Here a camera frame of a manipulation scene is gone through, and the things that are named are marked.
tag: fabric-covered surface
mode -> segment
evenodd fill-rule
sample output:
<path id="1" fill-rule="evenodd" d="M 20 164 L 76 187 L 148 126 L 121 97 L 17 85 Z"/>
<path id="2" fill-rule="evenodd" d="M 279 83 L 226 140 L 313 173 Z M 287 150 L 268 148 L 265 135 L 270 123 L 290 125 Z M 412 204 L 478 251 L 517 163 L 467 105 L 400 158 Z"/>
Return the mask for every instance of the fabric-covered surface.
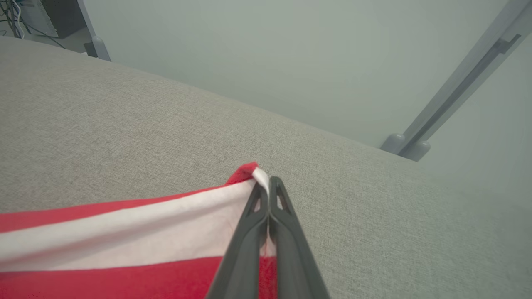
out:
<path id="1" fill-rule="evenodd" d="M 179 82 L 0 37 L 0 211 L 279 176 L 332 298 L 532 296 L 531 211 L 415 162 Z"/>

